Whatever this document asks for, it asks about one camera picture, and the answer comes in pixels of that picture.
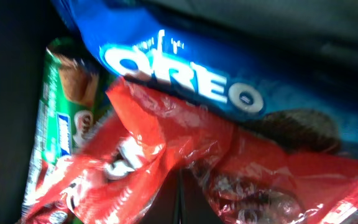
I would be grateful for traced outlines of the blue Oreo cookie pack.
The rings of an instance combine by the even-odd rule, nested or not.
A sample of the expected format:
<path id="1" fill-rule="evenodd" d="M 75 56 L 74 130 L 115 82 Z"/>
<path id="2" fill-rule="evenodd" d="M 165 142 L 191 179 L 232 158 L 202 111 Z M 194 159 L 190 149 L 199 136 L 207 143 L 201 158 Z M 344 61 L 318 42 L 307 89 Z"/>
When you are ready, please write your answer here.
<path id="1" fill-rule="evenodd" d="M 55 1 L 109 73 L 281 144 L 358 159 L 358 76 L 139 1 Z"/>

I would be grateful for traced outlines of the red Hacks candy bag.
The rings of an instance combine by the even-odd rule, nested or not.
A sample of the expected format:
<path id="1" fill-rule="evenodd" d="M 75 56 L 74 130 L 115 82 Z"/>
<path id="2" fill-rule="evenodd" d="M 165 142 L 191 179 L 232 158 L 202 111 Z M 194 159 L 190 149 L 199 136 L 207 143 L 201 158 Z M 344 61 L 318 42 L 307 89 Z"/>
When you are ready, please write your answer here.
<path id="1" fill-rule="evenodd" d="M 358 212 L 358 160 L 287 152 L 201 108 L 122 78 L 86 145 L 62 157 L 23 223 L 136 223 L 168 174 L 191 170 L 224 223 L 341 223 Z"/>

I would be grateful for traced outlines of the green red candy bar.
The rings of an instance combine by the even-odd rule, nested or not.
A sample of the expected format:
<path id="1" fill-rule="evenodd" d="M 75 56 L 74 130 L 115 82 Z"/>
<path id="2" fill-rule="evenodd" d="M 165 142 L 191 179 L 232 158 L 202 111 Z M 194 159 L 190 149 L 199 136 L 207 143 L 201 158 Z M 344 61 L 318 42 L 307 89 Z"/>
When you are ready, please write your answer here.
<path id="1" fill-rule="evenodd" d="M 61 37 L 47 45 L 22 215 L 35 204 L 36 190 L 49 181 L 59 158 L 84 146 L 94 124 L 111 110 L 105 91 L 113 81 L 83 44 Z"/>

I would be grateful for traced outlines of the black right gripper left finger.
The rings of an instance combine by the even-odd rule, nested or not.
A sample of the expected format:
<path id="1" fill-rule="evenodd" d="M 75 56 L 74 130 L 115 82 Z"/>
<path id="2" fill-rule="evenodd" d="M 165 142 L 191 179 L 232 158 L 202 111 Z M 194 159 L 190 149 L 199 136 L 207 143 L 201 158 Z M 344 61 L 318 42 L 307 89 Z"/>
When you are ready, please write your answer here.
<path id="1" fill-rule="evenodd" d="M 160 188 L 154 202 L 138 224 L 180 223 L 180 175 L 171 171 Z"/>

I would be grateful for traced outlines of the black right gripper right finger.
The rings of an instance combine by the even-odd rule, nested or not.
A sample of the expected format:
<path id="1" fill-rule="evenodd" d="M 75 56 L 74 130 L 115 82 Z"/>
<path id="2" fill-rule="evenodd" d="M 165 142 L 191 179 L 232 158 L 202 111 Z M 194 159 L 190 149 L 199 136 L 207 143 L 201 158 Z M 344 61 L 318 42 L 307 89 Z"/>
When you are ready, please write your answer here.
<path id="1" fill-rule="evenodd" d="M 221 224 L 205 199 L 201 187 L 189 170 L 181 171 L 181 222 L 183 224 Z"/>

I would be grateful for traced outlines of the dark green gift box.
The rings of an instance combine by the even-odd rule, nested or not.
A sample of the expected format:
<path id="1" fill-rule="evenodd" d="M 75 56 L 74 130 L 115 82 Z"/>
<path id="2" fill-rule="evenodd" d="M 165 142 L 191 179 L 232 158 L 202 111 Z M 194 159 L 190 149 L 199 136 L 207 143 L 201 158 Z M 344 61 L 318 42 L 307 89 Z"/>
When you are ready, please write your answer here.
<path id="1" fill-rule="evenodd" d="M 152 1 L 166 15 L 234 31 L 341 78 L 358 94 L 358 1 Z M 0 223 L 21 215 L 44 48 L 67 28 L 47 0 L 0 0 Z"/>

